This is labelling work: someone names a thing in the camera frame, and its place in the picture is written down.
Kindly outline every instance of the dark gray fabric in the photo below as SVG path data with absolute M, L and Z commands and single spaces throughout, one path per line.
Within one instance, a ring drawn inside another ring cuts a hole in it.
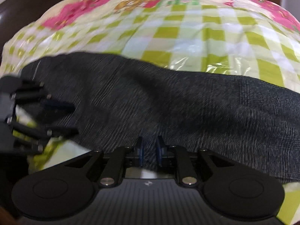
M 155 168 L 155 138 L 189 151 L 209 148 L 282 181 L 300 180 L 300 95 L 244 76 L 178 72 L 116 55 L 73 53 L 27 65 L 22 77 L 44 81 L 77 106 L 57 124 L 79 128 L 74 141 L 112 151 L 145 143 Z M 35 115 L 37 108 L 25 108 Z

